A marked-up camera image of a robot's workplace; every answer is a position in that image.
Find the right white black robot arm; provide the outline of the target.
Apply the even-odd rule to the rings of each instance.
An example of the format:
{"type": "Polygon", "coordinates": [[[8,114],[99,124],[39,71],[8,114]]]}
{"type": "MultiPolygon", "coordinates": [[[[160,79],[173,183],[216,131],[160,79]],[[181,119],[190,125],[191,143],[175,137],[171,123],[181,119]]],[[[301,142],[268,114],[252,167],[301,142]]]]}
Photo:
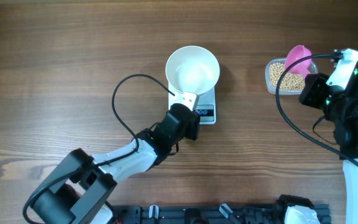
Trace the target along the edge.
{"type": "Polygon", "coordinates": [[[322,73],[307,75],[299,101],[321,109],[335,126],[333,135],[342,154],[346,183],[346,223],[358,223],[358,62],[347,73],[345,86],[334,85],[322,73]]]}

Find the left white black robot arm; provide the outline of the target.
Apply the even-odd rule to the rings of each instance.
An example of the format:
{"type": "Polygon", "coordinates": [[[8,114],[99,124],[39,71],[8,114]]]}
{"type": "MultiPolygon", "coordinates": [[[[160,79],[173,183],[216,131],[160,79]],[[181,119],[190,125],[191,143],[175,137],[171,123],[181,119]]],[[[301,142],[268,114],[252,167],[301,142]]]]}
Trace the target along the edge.
{"type": "Polygon", "coordinates": [[[125,147],[106,154],[71,151],[30,195],[31,208],[45,223],[91,223],[118,183],[159,165],[183,138],[196,140],[200,116],[183,104],[171,105],[164,119],[135,135],[125,147]]]}

